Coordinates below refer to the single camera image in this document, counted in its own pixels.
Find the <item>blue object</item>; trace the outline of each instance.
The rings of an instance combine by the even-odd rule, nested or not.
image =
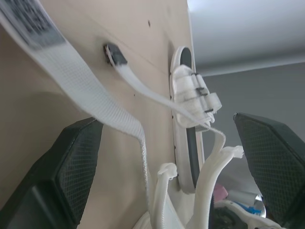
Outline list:
[[[254,207],[250,206],[247,207],[241,203],[235,202],[236,204],[238,204],[239,206],[241,206],[243,209],[245,209],[247,212],[254,214],[254,215],[260,215],[262,213],[261,210],[256,210]]]

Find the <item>white strap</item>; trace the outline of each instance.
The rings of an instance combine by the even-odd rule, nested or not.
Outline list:
[[[5,1],[0,0],[0,23],[8,34],[15,40],[15,42],[42,68],[44,69],[54,81],[61,87],[61,89],[85,112],[95,117],[105,125],[109,125],[119,131],[129,134],[139,140],[142,154],[143,173],[145,178],[145,187],[147,195],[147,203],[150,212],[152,211],[152,195],[149,192],[149,186],[152,185],[148,179],[148,168],[146,161],[146,146],[145,135],[141,123],[135,119],[130,113],[120,107],[115,100],[108,94],[103,85],[94,76],[88,65],[76,52],[76,50],[65,40],[65,38],[58,32],[49,16],[44,11],[43,7],[38,1],[29,0],[27,2],[35,10],[34,13],[40,12],[39,17],[42,20],[39,23],[45,23],[45,27],[32,26],[32,21],[17,21],[14,13]],[[27,13],[21,6],[20,11]],[[32,33],[27,32],[25,26],[30,26],[34,33],[36,30],[41,30],[39,37],[32,36]],[[173,110],[185,115],[190,120],[206,126],[205,123],[198,121],[196,117],[181,108],[179,105],[172,103],[166,98],[151,92],[145,87],[136,77],[132,76],[132,71],[128,66],[121,66],[116,68],[117,72],[122,76],[131,76],[125,80],[136,88],[141,87],[141,93],[150,97],[151,99],[172,108]],[[211,128],[215,132],[215,145],[213,153],[219,152],[225,142],[225,135]],[[172,204],[167,195],[166,206],[171,208]],[[204,221],[208,221],[208,215],[203,216]],[[198,225],[198,228],[207,229],[206,225]]]

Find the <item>white ceiling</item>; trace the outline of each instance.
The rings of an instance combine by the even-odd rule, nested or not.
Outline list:
[[[188,0],[188,5],[196,65],[206,75],[305,61],[305,0]]]

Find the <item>gray wall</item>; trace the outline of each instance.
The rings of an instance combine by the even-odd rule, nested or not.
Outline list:
[[[233,122],[235,112],[283,122],[305,140],[305,63],[205,77],[204,80],[223,104],[213,126],[226,134],[226,146],[241,144]],[[212,133],[203,133],[205,158],[210,155],[213,142]],[[259,192],[245,158],[233,159],[218,182],[228,190]]]

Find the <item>pink object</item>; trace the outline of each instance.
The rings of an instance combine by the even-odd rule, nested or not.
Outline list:
[[[224,188],[224,186],[216,183],[214,191],[213,191],[213,195],[214,195],[214,202],[216,203],[220,200],[225,199],[228,196],[228,192]]]

